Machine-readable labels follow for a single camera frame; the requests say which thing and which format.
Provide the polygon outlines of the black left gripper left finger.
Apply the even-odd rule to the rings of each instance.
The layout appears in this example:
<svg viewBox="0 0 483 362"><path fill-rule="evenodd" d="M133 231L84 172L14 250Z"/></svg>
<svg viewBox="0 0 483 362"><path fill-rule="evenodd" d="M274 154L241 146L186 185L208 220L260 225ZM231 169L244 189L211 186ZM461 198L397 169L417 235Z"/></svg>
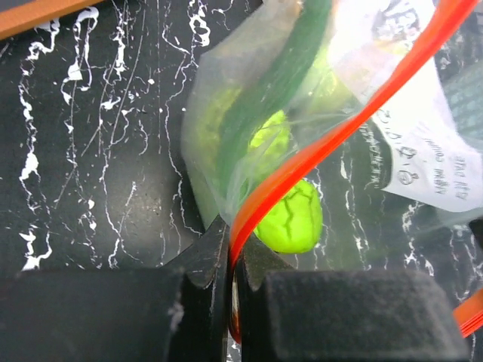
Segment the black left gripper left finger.
<svg viewBox="0 0 483 362"><path fill-rule="evenodd" d="M160 268L25 271L1 282L3 361L223 361L229 226Z"/></svg>

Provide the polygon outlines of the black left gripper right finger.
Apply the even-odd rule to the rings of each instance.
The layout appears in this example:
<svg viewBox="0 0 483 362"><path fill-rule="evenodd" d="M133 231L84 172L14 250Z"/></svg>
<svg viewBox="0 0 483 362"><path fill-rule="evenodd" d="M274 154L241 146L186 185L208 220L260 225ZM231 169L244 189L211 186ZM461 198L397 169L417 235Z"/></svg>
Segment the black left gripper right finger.
<svg viewBox="0 0 483 362"><path fill-rule="evenodd" d="M235 279L244 361L469 359L445 292L420 271L299 271L252 237Z"/></svg>

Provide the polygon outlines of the smooth green fake fruit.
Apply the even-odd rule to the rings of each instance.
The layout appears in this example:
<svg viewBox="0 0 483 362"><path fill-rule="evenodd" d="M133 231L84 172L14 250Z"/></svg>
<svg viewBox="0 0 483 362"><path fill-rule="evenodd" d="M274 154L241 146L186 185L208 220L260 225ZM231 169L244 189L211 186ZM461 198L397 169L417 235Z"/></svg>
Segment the smooth green fake fruit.
<svg viewBox="0 0 483 362"><path fill-rule="evenodd" d="M302 179L264 216L254 234L276 253L306 253L318 243L322 223L318 191Z"/></svg>

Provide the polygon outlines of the bumpy green fake fruit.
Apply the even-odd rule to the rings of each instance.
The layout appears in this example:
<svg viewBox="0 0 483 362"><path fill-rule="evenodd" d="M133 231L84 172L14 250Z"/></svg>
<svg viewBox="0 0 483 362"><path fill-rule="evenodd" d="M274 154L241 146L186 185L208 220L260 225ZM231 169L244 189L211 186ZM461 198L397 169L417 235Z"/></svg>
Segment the bumpy green fake fruit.
<svg viewBox="0 0 483 362"><path fill-rule="evenodd" d="M206 102L205 110L198 119L195 153L199 157L198 162L202 164L201 168L207 172L213 172L215 169L220 146L220 125L241 90L240 87L228 87L215 92Z"/></svg>

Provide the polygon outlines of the clear zip bag red seal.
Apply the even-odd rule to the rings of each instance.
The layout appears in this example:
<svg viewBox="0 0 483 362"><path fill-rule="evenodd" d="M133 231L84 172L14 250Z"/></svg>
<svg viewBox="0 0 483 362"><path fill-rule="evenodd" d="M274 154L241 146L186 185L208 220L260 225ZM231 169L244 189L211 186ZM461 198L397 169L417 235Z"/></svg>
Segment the clear zip bag red seal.
<svg viewBox="0 0 483 362"><path fill-rule="evenodd" d="M317 268L427 272L449 292L463 335L473 334L482 325L482 144L458 133L443 87L482 62L480 1L332 1L306 77L251 133L226 196L217 157L213 172L201 168L206 102L268 70L303 2L265 1L200 59L182 151L203 223L220 216L231 227L237 263L258 223L304 179L323 214L309 251Z"/></svg>

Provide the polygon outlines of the dark green fake cucumber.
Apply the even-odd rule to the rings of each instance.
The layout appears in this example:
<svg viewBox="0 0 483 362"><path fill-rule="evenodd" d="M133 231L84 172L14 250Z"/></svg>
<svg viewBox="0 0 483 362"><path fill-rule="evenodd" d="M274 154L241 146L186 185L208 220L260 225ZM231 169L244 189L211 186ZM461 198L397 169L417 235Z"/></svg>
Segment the dark green fake cucumber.
<svg viewBox="0 0 483 362"><path fill-rule="evenodd" d="M217 181L226 196L235 165L246 154L251 133L293 98L325 37L332 1L302 3L300 16L267 71L236 98L220 125Z"/></svg>

